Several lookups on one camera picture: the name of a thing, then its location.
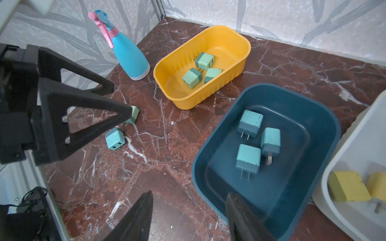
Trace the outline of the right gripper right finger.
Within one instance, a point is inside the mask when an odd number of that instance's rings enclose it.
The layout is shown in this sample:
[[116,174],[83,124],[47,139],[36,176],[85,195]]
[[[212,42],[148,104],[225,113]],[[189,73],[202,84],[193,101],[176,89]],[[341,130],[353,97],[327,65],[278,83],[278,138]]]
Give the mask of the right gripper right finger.
[[276,238],[259,221],[244,199],[228,193],[226,216],[232,241],[275,241]]

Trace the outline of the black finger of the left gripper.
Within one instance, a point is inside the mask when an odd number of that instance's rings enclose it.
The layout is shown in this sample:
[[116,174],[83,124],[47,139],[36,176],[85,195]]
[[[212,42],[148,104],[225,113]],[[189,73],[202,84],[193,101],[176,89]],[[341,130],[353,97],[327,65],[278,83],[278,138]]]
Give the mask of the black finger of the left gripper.
[[[38,87],[41,106],[35,116],[40,120],[31,122],[37,144],[37,149],[32,154],[37,166],[68,158],[132,115],[132,107],[127,104],[48,78],[39,79]],[[67,109],[72,106],[108,110],[114,112],[115,116],[72,133],[69,124],[63,120]]]
[[88,92],[101,96],[114,92],[114,83],[49,48],[27,45],[26,51],[37,58],[40,77],[61,82],[61,69],[66,69],[99,84],[98,87],[88,89]]

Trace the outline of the green plug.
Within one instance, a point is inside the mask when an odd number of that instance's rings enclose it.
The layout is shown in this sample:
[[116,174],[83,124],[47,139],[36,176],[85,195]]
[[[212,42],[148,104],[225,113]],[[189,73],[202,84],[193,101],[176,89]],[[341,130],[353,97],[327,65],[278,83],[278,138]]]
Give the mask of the green plug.
[[214,79],[215,77],[217,77],[219,74],[222,73],[222,69],[219,69],[219,68],[209,68],[207,70],[207,73],[206,73],[206,76],[205,76],[205,79],[204,79],[204,83],[208,83],[209,81],[211,81],[212,79]]
[[126,124],[135,124],[139,116],[140,109],[134,105],[132,105],[131,107],[132,107],[132,114],[131,114],[131,117],[125,121]]
[[205,52],[201,52],[195,60],[196,68],[202,69],[202,70],[208,70],[214,65],[214,63],[215,63],[214,55],[211,55]]
[[197,86],[202,81],[202,79],[202,74],[195,68],[188,70],[188,72],[182,77],[183,83],[190,89],[193,89],[195,86]]

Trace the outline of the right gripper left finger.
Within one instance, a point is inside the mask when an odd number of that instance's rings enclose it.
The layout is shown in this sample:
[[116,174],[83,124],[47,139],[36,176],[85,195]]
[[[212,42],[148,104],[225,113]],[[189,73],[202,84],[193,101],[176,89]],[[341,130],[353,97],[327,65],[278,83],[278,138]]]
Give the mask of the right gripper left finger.
[[143,193],[103,241],[148,241],[153,212],[152,191]]

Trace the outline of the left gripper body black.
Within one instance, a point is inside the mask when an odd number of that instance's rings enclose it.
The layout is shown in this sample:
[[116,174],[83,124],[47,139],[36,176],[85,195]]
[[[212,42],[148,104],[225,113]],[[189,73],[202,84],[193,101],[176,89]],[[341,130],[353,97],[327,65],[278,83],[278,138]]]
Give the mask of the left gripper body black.
[[37,105],[39,47],[1,44],[1,164],[26,159],[41,146]]

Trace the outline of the yellow plug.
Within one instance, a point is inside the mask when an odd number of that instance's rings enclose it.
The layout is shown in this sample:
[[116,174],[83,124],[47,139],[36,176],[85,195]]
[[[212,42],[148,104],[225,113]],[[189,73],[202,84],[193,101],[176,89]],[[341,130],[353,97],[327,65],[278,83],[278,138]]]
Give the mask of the yellow plug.
[[386,202],[386,173],[373,173],[366,185],[372,200],[376,202],[375,213],[380,214]]
[[328,177],[331,199],[336,202],[365,202],[371,200],[361,176],[355,171],[333,171]]

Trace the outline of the teal plug bottom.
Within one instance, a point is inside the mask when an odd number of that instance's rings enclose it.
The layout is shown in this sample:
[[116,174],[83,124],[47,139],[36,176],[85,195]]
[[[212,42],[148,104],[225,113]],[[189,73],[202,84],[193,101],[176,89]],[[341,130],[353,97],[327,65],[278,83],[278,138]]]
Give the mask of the teal plug bottom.
[[261,162],[261,149],[246,144],[240,144],[235,168],[241,171],[240,178],[243,177],[243,173],[248,174],[247,181],[250,179],[251,174],[258,174]]

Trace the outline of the teal plug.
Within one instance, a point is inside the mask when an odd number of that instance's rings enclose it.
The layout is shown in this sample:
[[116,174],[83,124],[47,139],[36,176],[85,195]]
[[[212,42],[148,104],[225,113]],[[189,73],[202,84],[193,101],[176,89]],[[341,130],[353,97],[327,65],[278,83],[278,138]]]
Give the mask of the teal plug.
[[261,136],[260,148],[262,155],[266,158],[266,165],[270,165],[273,157],[280,154],[280,130],[276,128],[265,128]]
[[112,130],[107,132],[105,134],[105,140],[107,147],[110,150],[117,150],[126,142],[123,131],[118,127],[114,127]]
[[241,133],[241,138],[243,136],[246,136],[247,140],[255,138],[258,135],[262,121],[263,114],[245,110],[237,127],[237,131]]
[[250,179],[251,174],[258,174],[261,162],[261,149],[246,144],[240,144],[235,168],[241,171],[240,178],[243,177],[243,173],[248,174],[247,181]]

